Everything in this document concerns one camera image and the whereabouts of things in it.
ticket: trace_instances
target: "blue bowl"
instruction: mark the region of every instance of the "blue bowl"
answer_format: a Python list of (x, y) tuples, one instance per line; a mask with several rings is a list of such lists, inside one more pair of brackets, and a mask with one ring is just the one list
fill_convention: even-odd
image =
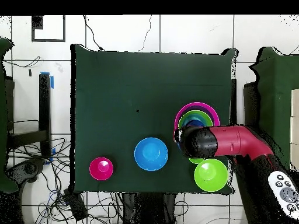
[(200, 120), (191, 120), (190, 122), (188, 122), (186, 124), (186, 126), (189, 126), (189, 125), (204, 127), (204, 124)]
[(192, 115), (188, 116), (188, 117), (183, 121), (182, 126), (186, 126), (186, 125), (188, 125), (188, 123), (190, 123), (190, 122), (193, 121), (193, 120), (200, 121), (200, 122), (203, 124), (203, 126), (206, 126), (206, 125), (207, 125), (207, 123), (206, 123), (206, 121), (205, 121), (205, 119), (204, 119), (203, 116), (200, 116), (200, 115), (197, 115), (197, 114), (192, 114)]
[(137, 144), (134, 157), (140, 168), (146, 171), (157, 171), (166, 164), (168, 150), (160, 139), (145, 138)]

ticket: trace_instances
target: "plastic bowl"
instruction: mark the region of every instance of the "plastic bowl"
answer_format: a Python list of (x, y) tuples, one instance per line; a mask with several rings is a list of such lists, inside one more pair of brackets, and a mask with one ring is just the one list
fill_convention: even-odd
[(199, 164), (204, 161), (204, 158), (189, 158), (189, 160), (194, 164)]
[(96, 180), (107, 180), (113, 173), (113, 164), (105, 157), (98, 157), (89, 165), (89, 173)]
[(217, 159), (207, 159), (195, 168), (194, 179), (199, 188), (213, 193), (226, 185), (228, 170), (223, 162)]
[(206, 111), (209, 113), (208, 115), (213, 116), (211, 118), (213, 120), (213, 126), (219, 126), (220, 125), (218, 114), (216, 113), (216, 111), (212, 107), (210, 107), (208, 104), (205, 104), (205, 103), (202, 103), (202, 102), (192, 102), (192, 103), (189, 103), (189, 104), (183, 106), (179, 110), (179, 112), (177, 113), (177, 115), (175, 117), (175, 130), (178, 129), (178, 124), (179, 124), (179, 120), (180, 120), (181, 116), (184, 115), (184, 113), (188, 109), (206, 109)]
[(134, 157), (140, 168), (146, 171), (157, 171), (166, 164), (168, 150), (160, 139), (145, 138), (137, 144)]
[(182, 126), (187, 125), (187, 123), (191, 122), (192, 120), (199, 120), (204, 124), (204, 126), (207, 127), (213, 126), (213, 122), (208, 114), (200, 110), (192, 110), (181, 116), (178, 127), (181, 128)]

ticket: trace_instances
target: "lime green bowl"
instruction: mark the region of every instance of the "lime green bowl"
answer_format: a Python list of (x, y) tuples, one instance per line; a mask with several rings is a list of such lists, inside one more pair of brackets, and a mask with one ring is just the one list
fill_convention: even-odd
[(217, 159), (207, 159), (195, 168), (194, 179), (199, 188), (213, 193), (226, 185), (228, 170), (223, 162)]
[(178, 127), (181, 128), (184, 120), (186, 118), (188, 118), (189, 116), (191, 116), (191, 115), (198, 115), (198, 116), (202, 117), (205, 120), (206, 126), (208, 126), (208, 127), (213, 126), (213, 122), (212, 122), (210, 116), (208, 114), (206, 114), (204, 111), (191, 110), (191, 111), (188, 111), (187, 113), (185, 113), (184, 115), (181, 116), (181, 118), (179, 120), (179, 123), (178, 123)]
[(199, 164), (204, 161), (204, 158), (189, 158), (189, 160), (194, 164)]

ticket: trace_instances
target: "white remote control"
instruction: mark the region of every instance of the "white remote control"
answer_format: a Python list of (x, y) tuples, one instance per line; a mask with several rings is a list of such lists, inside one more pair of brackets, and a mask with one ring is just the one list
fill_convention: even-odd
[(283, 212), (299, 220), (299, 194), (290, 178), (280, 171), (274, 171), (268, 177), (268, 183)]

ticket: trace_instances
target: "green tabletop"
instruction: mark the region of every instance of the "green tabletop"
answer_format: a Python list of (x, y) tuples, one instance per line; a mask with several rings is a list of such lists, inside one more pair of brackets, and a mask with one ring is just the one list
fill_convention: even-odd
[[(225, 55), (94, 52), (75, 45), (74, 52), (75, 190), (202, 193), (193, 177), (196, 165), (173, 142), (174, 119), (185, 104), (204, 102), (222, 125), (229, 123), (235, 50)], [(136, 144), (146, 137), (168, 147), (168, 161), (158, 171), (145, 171), (134, 160)], [(97, 157), (114, 165), (106, 181), (89, 174)], [(232, 189), (226, 185), (218, 193)]]

